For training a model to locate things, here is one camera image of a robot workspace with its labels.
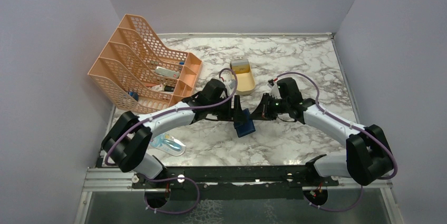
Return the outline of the dark blue card holder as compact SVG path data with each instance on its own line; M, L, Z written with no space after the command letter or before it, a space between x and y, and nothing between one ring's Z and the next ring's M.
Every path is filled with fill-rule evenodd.
M236 130L236 134L239 138L242 138L256 131L253 120L250 118L249 109L244 109L243 113L247 121L244 123L234 122L234 129Z

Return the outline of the beige oval tray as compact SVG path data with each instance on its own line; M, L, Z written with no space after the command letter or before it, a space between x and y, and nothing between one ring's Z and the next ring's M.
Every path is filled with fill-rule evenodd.
M250 72L244 74L236 74L238 79L238 86L236 93L238 95L249 95L255 90L256 83L253 72L250 66Z

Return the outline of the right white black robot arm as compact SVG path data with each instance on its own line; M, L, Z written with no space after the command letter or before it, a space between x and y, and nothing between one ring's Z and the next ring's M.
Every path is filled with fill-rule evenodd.
M251 119L272 121L288 114L293 122L317 128L345 148L345 153L320 155L308 161L304 171L308 184L316 186L325 177L345 177L367 186L377 179L388 179L389 172L395 171L396 161L379 126L353 123L325 110L312 98L304 99L291 77L277 81L275 87L279 97L263 94Z

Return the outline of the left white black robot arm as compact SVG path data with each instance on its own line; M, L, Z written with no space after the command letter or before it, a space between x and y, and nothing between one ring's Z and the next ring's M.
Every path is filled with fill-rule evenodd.
M209 114L219 121L239 124L248 121L239 96L231 96L223 82L212 79L202 91L164 110L140 115L131 111L123 113L103 139L101 148L122 172L140 173L147 183L157 188L165 183L166 174L162 162L147 154L150 142L172 129L203 120Z

